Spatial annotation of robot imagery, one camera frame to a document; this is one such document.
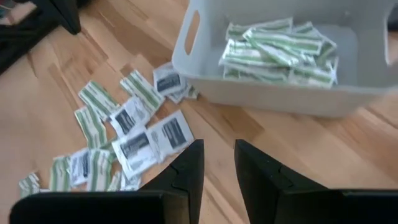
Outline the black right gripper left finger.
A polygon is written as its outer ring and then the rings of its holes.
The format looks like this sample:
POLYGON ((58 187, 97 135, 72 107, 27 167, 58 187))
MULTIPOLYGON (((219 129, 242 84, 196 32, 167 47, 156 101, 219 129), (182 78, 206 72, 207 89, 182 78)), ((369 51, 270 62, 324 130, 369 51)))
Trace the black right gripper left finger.
POLYGON ((204 140, 195 140, 139 191, 144 223, 198 224, 204 183, 204 140))

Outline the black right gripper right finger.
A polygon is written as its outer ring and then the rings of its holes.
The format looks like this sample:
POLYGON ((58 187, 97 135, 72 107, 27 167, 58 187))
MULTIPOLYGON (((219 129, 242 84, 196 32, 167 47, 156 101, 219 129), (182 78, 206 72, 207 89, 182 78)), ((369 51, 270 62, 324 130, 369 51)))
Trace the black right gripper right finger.
POLYGON ((326 187, 240 139, 236 175, 251 223, 321 223, 326 187))

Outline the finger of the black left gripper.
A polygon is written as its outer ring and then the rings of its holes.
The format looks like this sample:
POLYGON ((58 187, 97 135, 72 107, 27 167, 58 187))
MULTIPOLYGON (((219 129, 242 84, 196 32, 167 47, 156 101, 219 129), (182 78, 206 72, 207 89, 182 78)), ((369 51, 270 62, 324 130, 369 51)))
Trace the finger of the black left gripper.
POLYGON ((49 0, 51 16, 69 33, 76 35, 81 31, 76 0, 49 0))

